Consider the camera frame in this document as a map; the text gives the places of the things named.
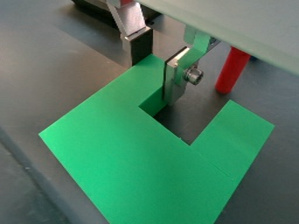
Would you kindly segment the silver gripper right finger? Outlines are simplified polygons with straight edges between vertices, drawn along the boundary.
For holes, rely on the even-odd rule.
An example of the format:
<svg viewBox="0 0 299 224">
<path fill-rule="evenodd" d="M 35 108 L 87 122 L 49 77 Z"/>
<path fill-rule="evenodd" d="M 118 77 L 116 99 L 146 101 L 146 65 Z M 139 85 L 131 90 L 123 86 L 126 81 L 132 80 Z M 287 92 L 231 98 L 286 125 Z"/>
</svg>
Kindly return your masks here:
<svg viewBox="0 0 299 224">
<path fill-rule="evenodd" d="M 186 86 L 191 83 L 196 86 L 203 78 L 203 71 L 199 69 L 199 60 L 215 47 L 219 41 L 207 33 L 186 26 L 184 42 L 186 46 L 164 62 L 163 68 L 163 100 L 172 105 L 183 96 Z"/>
</svg>

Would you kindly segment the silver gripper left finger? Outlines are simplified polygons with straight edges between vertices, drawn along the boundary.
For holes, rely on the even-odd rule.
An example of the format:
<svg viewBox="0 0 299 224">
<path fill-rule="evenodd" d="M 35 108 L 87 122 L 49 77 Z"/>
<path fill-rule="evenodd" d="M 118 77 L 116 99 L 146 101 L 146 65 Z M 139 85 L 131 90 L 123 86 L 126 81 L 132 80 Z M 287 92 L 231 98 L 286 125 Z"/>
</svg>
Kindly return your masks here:
<svg viewBox="0 0 299 224">
<path fill-rule="evenodd" d="M 140 3 L 135 0 L 107 0 L 128 55 L 128 65 L 136 65 L 154 49 L 154 30 L 146 25 Z"/>
</svg>

